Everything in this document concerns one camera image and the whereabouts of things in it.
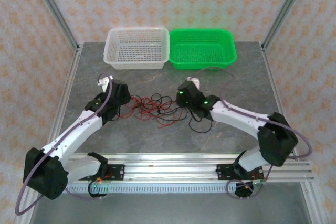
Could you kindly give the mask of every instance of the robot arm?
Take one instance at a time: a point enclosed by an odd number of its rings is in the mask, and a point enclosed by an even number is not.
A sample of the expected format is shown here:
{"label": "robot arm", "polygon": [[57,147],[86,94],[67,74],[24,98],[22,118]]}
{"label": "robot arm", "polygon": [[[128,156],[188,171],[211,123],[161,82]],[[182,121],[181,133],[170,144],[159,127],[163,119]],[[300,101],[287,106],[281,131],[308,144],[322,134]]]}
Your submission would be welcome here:
{"label": "robot arm", "polygon": [[95,174],[99,174],[100,177],[106,175],[107,160],[97,153],[89,153],[82,159],[69,162],[71,155],[78,147],[108,121],[113,121],[113,118],[120,111],[120,106],[128,103],[131,99],[126,83],[112,80],[109,100],[97,115],[92,116],[108,97],[109,79],[99,80],[98,85],[102,86],[103,93],[100,93],[85,106],[85,110],[70,127],[42,149],[32,148],[26,155],[24,181],[35,164],[45,154],[53,150],[28,182],[29,187],[49,199],[57,198],[67,184],[75,180]]}
{"label": "robot arm", "polygon": [[[284,164],[298,139],[292,132],[265,122],[265,120],[274,121],[288,126],[283,115],[277,112],[272,115],[258,114],[227,102],[227,106],[224,106],[219,97],[214,95],[205,97],[199,88],[199,80],[195,78],[189,78],[181,84],[176,96],[178,105],[192,110],[200,118],[226,123],[243,130],[259,142],[258,147],[242,152],[234,162],[234,171],[238,176],[243,177],[245,173],[265,164],[275,166]],[[255,119],[243,115],[244,113],[253,115]]]}

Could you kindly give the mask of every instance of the patterned wallpaper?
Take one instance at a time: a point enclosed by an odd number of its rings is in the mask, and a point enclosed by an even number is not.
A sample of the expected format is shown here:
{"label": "patterned wallpaper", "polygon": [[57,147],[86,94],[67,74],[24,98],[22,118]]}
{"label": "patterned wallpaper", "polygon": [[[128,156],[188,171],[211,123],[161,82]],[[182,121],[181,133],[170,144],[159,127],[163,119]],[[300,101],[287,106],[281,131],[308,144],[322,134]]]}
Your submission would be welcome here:
{"label": "patterned wallpaper", "polygon": [[336,0],[297,0],[267,57],[285,115],[312,143],[323,205],[336,223]]}
{"label": "patterned wallpaper", "polygon": [[114,27],[217,27],[263,41],[284,0],[56,0],[77,42],[105,41]]}
{"label": "patterned wallpaper", "polygon": [[73,50],[44,0],[0,0],[0,216],[12,223],[24,159],[47,141]]}

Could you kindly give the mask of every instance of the white plastic basket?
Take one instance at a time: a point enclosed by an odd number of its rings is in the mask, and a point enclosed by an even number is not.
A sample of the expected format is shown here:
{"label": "white plastic basket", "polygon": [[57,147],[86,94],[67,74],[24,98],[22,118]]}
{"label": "white plastic basket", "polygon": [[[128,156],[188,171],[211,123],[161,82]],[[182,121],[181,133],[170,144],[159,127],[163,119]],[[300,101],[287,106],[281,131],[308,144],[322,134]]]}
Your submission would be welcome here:
{"label": "white plastic basket", "polygon": [[109,31],[104,62],[115,69],[160,69],[169,60],[166,28],[115,28]]}

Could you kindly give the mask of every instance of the gray tabletop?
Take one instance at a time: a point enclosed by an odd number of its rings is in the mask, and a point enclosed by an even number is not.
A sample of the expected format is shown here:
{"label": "gray tabletop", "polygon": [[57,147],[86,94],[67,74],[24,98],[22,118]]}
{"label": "gray tabletop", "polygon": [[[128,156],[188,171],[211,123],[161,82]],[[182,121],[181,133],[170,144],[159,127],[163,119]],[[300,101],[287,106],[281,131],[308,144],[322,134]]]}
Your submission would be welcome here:
{"label": "gray tabletop", "polygon": [[[221,71],[207,71],[199,76],[205,95],[224,94],[229,103],[258,113],[277,111],[276,100],[268,77],[260,46],[257,42],[237,42],[237,61],[227,68],[235,80],[227,87],[223,84],[229,76]],[[196,71],[176,70],[167,62],[163,69],[115,70],[103,62],[103,42],[85,43],[72,85],[61,131],[77,119],[85,105],[101,88],[96,79],[100,73],[109,73],[123,80],[131,94],[150,97],[154,93],[175,98],[177,87]],[[77,152],[97,153],[181,153],[222,152],[232,153],[257,146],[257,141],[247,133],[223,123],[214,123],[210,132],[199,134],[188,127],[190,115],[184,121],[169,127],[158,128],[156,120],[140,121],[135,117],[108,122],[91,135]],[[210,121],[193,123],[204,131]]]}

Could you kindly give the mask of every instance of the purple cable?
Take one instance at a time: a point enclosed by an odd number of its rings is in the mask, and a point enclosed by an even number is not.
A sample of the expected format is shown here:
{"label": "purple cable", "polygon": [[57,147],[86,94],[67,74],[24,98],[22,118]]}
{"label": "purple cable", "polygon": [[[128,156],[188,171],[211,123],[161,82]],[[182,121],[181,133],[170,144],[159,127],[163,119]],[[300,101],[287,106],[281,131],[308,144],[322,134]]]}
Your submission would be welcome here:
{"label": "purple cable", "polygon": [[[227,70],[225,70],[224,68],[220,68],[220,67],[208,67],[208,68],[204,68],[204,69],[198,71],[198,72],[197,72],[194,76],[192,76],[191,78],[195,78],[195,76],[196,76],[197,74],[200,74],[201,72],[204,72],[204,71],[206,71],[206,70],[208,70],[208,69],[219,69],[219,70],[222,70],[222,71],[226,72],[228,75],[231,76],[231,79],[230,79],[229,81],[227,81],[227,82],[224,84],[224,86],[226,86],[226,85],[228,85],[229,83],[231,83],[231,82],[234,80],[234,78],[235,78],[235,76],[234,76],[232,73],[230,73],[230,72],[228,72]],[[231,107],[225,102],[225,100],[223,99],[222,95],[223,95],[223,94],[221,94],[221,95],[219,96],[220,101],[221,101],[222,104],[223,104],[226,108],[228,108],[229,110],[232,110],[232,111],[234,111],[234,112],[236,112],[236,113],[238,113],[238,114],[240,114],[240,115],[244,115],[244,116],[247,116],[247,117],[249,117],[249,118],[255,119],[255,120],[257,120],[257,121],[260,120],[260,121],[262,121],[262,122],[266,122],[266,123],[274,124],[274,125],[276,125],[276,126],[283,127],[284,129],[289,130],[289,131],[291,131],[291,132],[297,134],[300,138],[302,138],[302,140],[306,143],[306,145],[307,145],[307,147],[308,147],[308,152],[307,152],[306,154],[303,154],[303,155],[291,156],[290,158],[302,158],[302,157],[308,157],[308,156],[312,153],[312,147],[311,147],[311,144],[309,143],[308,139],[307,139],[304,135],[302,135],[300,132],[298,132],[297,130],[292,129],[291,127],[288,127],[288,126],[285,125],[285,124],[278,123],[278,122],[274,122],[274,121],[271,121],[271,120],[268,120],[268,119],[258,118],[258,117],[254,116],[254,115],[249,114],[249,113],[240,111],[240,110],[235,109],[235,108],[231,108]],[[270,174],[270,172],[271,172],[272,167],[273,167],[273,166],[271,165],[270,169],[268,170],[268,173],[267,173],[267,176],[266,176],[266,178],[265,178],[265,181],[268,179],[268,176],[269,176],[269,174]],[[252,196],[250,196],[250,197],[246,197],[246,198],[234,197],[234,196],[232,196],[232,195],[229,193],[229,191],[228,191],[228,186],[229,186],[229,184],[232,183],[232,182],[238,182],[238,183],[241,183],[241,184],[245,185],[250,191],[253,191],[253,190],[251,189],[251,187],[250,187],[247,183],[245,183],[245,182],[243,182],[243,181],[241,181],[241,180],[239,180],[239,179],[232,179],[232,180],[228,181],[227,184],[226,184],[226,186],[225,186],[225,188],[226,188],[226,193],[227,193],[228,196],[230,196],[231,198],[234,198],[234,199],[249,199],[249,198],[251,198],[251,197],[255,197],[255,196],[257,196],[257,195],[261,192],[261,189],[260,189],[260,190],[257,191],[254,195],[252,195]]]}
{"label": "purple cable", "polygon": [[[40,195],[30,206],[28,206],[26,209],[20,211],[20,204],[21,204],[21,201],[22,201],[22,196],[23,196],[23,193],[28,185],[28,182],[29,180],[31,179],[31,177],[33,176],[34,172],[37,170],[37,168],[43,163],[43,161],[56,149],[56,147],[58,145],[60,145],[63,140],[74,130],[76,129],[77,127],[83,125],[83,123],[87,122],[88,120],[90,120],[91,118],[93,118],[94,116],[96,116],[104,107],[105,105],[108,103],[110,97],[111,97],[111,93],[112,93],[112,80],[110,78],[110,76],[108,74],[100,74],[99,77],[98,77],[98,81],[100,79],[100,77],[102,75],[107,75],[107,78],[109,79],[109,93],[107,95],[107,98],[105,99],[104,103],[101,105],[101,107],[95,112],[93,113],[92,115],[88,116],[87,118],[83,119],[82,121],[80,121],[79,123],[75,124],[71,129],[69,129],[64,135],[63,137],[61,137],[61,139],[53,146],[52,149],[50,149],[37,163],[36,165],[33,167],[33,169],[31,169],[30,173],[28,174],[27,178],[25,179],[23,185],[22,185],[22,188],[19,192],[19,195],[17,197],[17,200],[16,200],[16,205],[15,205],[15,214],[20,216],[20,215],[23,215],[24,213],[26,213],[27,211],[29,211],[31,208],[33,208],[43,197],[43,195]],[[85,198],[85,197],[81,197],[81,196],[78,196],[76,195],[78,198],[82,198],[82,199],[86,199],[86,200],[96,200],[96,199],[99,199],[99,198]]]}

